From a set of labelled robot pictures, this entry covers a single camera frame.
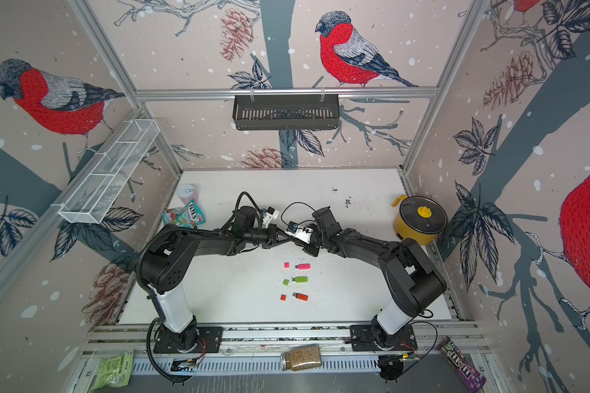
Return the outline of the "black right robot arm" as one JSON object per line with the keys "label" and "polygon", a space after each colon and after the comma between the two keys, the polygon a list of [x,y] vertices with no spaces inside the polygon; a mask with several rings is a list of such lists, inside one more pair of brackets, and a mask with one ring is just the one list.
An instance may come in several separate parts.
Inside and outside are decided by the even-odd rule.
{"label": "black right robot arm", "polygon": [[391,301],[371,321],[370,344],[390,350],[400,342],[406,325],[423,314],[447,291],[447,283],[422,246],[413,239],[401,242],[368,237],[343,229],[329,207],[312,213],[313,223],[289,229],[306,254],[317,257],[321,249],[380,269]]}

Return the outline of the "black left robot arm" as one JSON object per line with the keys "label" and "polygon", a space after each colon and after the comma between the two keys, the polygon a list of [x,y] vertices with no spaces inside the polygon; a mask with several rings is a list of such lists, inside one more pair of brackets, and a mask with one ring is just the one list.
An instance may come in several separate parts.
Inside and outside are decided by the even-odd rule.
{"label": "black left robot arm", "polygon": [[162,325],[156,352],[189,353],[201,342],[197,318],[182,286],[195,256],[235,256],[246,252],[248,245],[271,249],[294,240],[276,224],[264,226],[262,213],[251,206],[235,210],[219,229],[165,224],[140,252],[135,267],[138,284]]}

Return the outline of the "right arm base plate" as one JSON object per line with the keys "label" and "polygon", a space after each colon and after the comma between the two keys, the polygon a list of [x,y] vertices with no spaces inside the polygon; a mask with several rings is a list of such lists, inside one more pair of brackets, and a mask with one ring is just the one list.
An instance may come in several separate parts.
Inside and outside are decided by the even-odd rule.
{"label": "right arm base plate", "polygon": [[410,325],[402,327],[394,334],[388,334],[378,325],[351,325],[345,344],[353,351],[417,351],[414,330]]}

